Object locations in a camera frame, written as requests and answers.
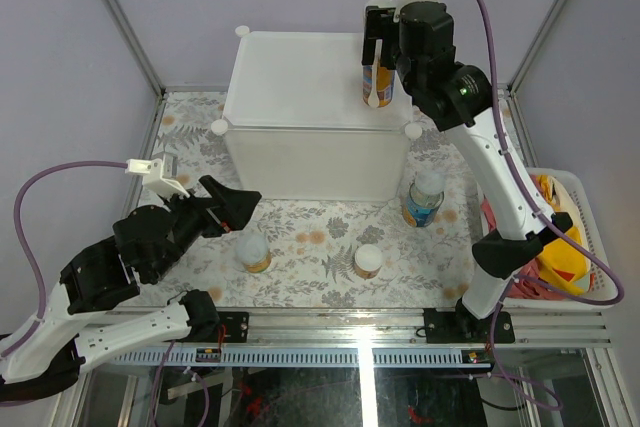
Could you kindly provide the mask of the white plastic cube cabinet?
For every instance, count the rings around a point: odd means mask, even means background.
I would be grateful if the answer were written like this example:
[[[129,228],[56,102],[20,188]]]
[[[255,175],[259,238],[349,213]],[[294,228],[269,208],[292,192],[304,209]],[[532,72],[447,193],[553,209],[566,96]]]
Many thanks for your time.
[[[266,199],[382,202],[396,196],[410,98],[366,105],[362,37],[254,31],[239,42],[215,127],[242,189]]]

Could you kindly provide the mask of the tall can with spoon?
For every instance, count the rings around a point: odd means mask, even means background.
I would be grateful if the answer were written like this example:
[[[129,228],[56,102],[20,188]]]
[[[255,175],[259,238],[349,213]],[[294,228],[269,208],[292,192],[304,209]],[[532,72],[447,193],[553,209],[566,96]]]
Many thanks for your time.
[[[382,41],[377,40],[374,61],[362,67],[362,90],[365,104],[371,108],[383,108],[393,100],[395,72],[382,66]]]

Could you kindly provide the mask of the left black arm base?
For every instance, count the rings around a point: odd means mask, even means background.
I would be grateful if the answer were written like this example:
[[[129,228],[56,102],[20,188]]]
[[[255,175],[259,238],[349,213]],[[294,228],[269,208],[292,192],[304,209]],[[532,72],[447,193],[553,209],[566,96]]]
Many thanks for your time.
[[[184,294],[178,304],[188,315],[190,328],[181,342],[246,343],[249,332],[249,313],[220,312],[208,292],[192,290]]]

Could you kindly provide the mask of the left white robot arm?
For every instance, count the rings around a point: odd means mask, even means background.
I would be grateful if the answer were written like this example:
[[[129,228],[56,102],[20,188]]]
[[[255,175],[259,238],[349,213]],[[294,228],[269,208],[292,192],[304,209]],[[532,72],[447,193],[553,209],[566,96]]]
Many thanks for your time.
[[[1,354],[1,399],[27,402],[53,396],[81,374],[120,355],[162,341],[208,341],[220,331],[210,295],[190,290],[150,314],[111,326],[98,321],[157,284],[199,238],[242,230],[262,196],[235,190],[211,176],[207,196],[174,195],[116,222],[112,236],[83,249],[62,270],[35,333]]]

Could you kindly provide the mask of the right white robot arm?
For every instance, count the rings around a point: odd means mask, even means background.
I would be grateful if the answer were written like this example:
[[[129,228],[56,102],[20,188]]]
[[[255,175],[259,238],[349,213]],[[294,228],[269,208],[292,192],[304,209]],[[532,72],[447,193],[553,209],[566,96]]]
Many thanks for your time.
[[[472,247],[477,263],[459,302],[458,334],[478,341],[512,276],[573,225],[540,196],[510,141],[485,73],[456,59],[454,20],[444,4],[419,1],[364,9],[362,63],[395,72],[412,104],[452,142],[492,208],[496,227]]]

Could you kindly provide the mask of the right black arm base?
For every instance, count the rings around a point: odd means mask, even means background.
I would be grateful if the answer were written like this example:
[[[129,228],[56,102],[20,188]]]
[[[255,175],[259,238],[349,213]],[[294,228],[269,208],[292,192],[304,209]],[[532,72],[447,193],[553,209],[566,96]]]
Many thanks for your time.
[[[496,320],[493,314],[477,319],[458,302],[453,310],[426,308],[423,310],[423,327],[416,334],[424,335],[431,344],[488,343],[493,333],[495,344],[514,344],[515,333],[511,316],[500,311]]]

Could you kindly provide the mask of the blue can with clear lid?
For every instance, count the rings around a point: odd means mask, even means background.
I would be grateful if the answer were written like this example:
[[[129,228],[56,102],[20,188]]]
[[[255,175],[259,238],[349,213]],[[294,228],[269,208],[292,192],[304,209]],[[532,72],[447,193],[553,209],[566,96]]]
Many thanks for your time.
[[[414,178],[403,205],[403,218],[412,227],[427,227],[444,200],[445,178],[433,170],[422,170]]]

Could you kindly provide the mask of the short orange can white lid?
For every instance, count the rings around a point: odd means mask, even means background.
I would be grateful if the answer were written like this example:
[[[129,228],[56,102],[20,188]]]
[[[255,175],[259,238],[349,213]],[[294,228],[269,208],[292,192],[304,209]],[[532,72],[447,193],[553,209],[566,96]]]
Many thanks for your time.
[[[368,280],[376,277],[382,264],[382,251],[375,245],[362,245],[354,254],[355,272],[363,279]]]

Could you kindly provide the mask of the orange tall can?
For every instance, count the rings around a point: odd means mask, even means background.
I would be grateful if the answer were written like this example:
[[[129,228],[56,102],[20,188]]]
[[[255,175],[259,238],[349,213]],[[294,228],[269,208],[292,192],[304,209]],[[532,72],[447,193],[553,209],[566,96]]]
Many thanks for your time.
[[[369,0],[365,4],[366,8],[393,8],[394,0]]]

